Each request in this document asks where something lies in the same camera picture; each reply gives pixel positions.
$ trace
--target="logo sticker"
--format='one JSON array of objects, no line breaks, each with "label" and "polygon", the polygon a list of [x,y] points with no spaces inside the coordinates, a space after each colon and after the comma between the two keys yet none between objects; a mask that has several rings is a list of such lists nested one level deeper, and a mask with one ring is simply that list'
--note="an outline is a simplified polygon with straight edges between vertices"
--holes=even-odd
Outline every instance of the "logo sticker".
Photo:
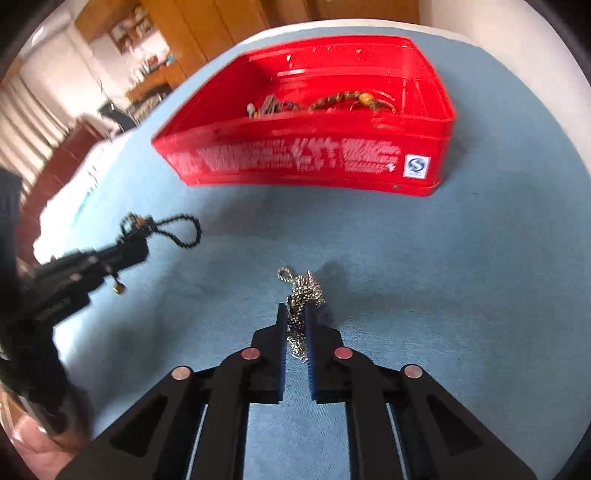
[{"label": "logo sticker", "polygon": [[404,176],[410,179],[424,180],[429,170],[431,157],[421,155],[407,155],[404,160]]}]

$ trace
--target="red plastic box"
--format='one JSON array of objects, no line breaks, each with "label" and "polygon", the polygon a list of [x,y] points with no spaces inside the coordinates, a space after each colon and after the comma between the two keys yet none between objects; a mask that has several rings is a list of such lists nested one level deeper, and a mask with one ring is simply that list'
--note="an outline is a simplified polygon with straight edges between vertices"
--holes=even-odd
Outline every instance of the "red plastic box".
[{"label": "red plastic box", "polygon": [[[316,100],[369,92],[372,112]],[[302,109],[250,119],[266,95]],[[454,110],[437,73],[402,37],[338,36],[245,53],[205,83],[152,144],[188,185],[313,184],[426,196],[441,182]]]}]

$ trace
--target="white sheet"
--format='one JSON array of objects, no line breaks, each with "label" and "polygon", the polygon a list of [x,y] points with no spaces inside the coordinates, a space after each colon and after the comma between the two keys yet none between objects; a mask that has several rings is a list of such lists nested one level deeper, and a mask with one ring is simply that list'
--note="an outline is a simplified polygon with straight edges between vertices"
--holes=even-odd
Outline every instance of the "white sheet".
[{"label": "white sheet", "polygon": [[66,253],[65,241],[70,228],[134,132],[119,135],[113,141],[97,143],[72,179],[47,202],[39,217],[41,235],[33,243],[38,262],[47,263],[52,256],[59,258]]}]

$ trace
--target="tangled chain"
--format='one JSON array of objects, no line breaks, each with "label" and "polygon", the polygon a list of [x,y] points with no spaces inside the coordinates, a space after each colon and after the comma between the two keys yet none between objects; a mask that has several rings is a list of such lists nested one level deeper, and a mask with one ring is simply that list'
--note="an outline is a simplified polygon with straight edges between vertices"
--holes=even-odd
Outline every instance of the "tangled chain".
[{"label": "tangled chain", "polygon": [[324,303],[324,294],[314,274],[308,270],[307,275],[296,275],[290,267],[280,268],[277,277],[291,283],[291,295],[287,297],[289,317],[287,319],[287,342],[291,346],[291,354],[302,362],[308,361],[306,348],[306,330],[304,325],[304,309],[312,303],[319,307]]}]

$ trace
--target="blue carpet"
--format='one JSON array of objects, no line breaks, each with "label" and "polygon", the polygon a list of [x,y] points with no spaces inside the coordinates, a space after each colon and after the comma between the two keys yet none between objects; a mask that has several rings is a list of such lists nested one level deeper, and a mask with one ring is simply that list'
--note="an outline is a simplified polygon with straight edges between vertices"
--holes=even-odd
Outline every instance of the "blue carpet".
[{"label": "blue carpet", "polygon": [[[411,37],[457,110],[447,179],[432,197],[314,187],[189,188],[150,146],[237,46],[177,89],[89,198],[69,246],[103,247],[128,211],[197,215],[201,246],[164,238],[56,329],[101,432],[176,365],[217,365],[275,319],[289,264],[317,273],[346,345],[377,364],[417,363],[552,478],[591,419],[591,183],[552,115],[483,50],[395,28],[316,28],[254,42],[379,33]],[[177,232],[190,233],[183,227]],[[317,406],[289,358],[285,401],[253,406],[245,478],[348,475],[342,406]]]}]

